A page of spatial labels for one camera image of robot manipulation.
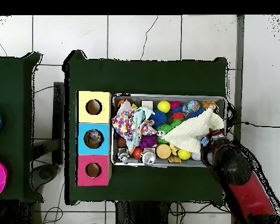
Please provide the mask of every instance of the orange ball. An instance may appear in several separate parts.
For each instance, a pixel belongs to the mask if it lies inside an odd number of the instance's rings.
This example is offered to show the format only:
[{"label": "orange ball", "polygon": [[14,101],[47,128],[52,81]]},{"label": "orange ball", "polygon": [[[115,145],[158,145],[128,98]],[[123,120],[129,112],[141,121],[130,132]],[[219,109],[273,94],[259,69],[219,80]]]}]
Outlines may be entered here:
[{"label": "orange ball", "polygon": [[140,147],[135,148],[135,150],[133,152],[134,158],[140,159],[141,153],[142,153],[142,149]]}]

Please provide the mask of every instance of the white fabric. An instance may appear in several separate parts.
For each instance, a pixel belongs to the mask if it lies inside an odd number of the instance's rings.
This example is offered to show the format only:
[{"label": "white fabric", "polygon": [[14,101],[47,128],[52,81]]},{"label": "white fabric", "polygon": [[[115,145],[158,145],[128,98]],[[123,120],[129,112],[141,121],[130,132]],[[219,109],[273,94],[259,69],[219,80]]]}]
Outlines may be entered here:
[{"label": "white fabric", "polygon": [[209,108],[199,116],[182,122],[161,138],[184,151],[200,153],[201,137],[209,133],[210,128],[213,131],[223,129],[224,122]]}]

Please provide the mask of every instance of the green table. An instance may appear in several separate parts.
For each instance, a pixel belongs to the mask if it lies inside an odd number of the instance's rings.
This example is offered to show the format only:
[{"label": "green table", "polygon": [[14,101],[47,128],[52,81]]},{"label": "green table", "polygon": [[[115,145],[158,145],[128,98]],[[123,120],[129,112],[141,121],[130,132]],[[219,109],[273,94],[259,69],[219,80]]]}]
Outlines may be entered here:
[{"label": "green table", "polygon": [[32,74],[40,54],[0,57],[0,162],[8,172],[0,200],[39,201],[30,186],[32,163]]},{"label": "green table", "polygon": [[227,61],[116,61],[91,60],[73,51],[62,67],[65,72],[66,202],[73,201],[205,201],[222,205],[222,190],[206,168],[113,166],[106,187],[75,186],[76,91],[200,95],[225,97]]}]

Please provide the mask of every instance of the purple toy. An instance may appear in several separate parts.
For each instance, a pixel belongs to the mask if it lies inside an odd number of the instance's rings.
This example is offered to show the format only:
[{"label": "purple toy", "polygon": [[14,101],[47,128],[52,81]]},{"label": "purple toy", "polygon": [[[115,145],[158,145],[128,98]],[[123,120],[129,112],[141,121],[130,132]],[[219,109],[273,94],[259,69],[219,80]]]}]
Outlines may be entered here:
[{"label": "purple toy", "polygon": [[139,147],[143,150],[156,144],[156,135],[142,136]]}]

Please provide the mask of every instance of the yellow ball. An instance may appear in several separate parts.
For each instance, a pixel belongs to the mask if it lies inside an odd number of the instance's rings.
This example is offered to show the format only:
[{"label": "yellow ball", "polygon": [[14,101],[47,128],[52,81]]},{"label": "yellow ball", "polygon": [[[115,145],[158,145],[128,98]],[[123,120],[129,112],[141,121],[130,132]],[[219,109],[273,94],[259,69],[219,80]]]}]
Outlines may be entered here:
[{"label": "yellow ball", "polygon": [[180,157],[180,159],[182,160],[187,160],[191,157],[191,152],[188,151],[184,151],[184,150],[179,150],[178,151],[178,156]]},{"label": "yellow ball", "polygon": [[170,111],[170,103],[167,100],[161,100],[157,107],[157,109],[163,111],[164,113],[168,113]]}]

